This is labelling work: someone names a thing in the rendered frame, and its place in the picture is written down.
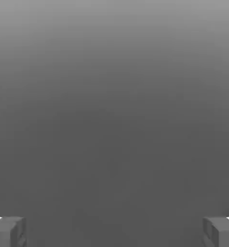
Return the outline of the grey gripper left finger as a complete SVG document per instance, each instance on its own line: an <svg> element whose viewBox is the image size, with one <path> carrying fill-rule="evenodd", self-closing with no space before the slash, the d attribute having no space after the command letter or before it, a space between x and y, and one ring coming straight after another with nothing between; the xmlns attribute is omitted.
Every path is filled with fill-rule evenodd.
<svg viewBox="0 0 229 247"><path fill-rule="evenodd" d="M26 218L0 217L0 247L27 247Z"/></svg>

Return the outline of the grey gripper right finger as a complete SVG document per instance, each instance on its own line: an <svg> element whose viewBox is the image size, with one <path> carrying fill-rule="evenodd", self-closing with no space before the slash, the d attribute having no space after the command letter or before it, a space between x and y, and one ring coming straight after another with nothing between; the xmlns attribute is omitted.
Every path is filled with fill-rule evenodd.
<svg viewBox="0 0 229 247"><path fill-rule="evenodd" d="M229 217L204 217L202 228L204 247L229 247Z"/></svg>

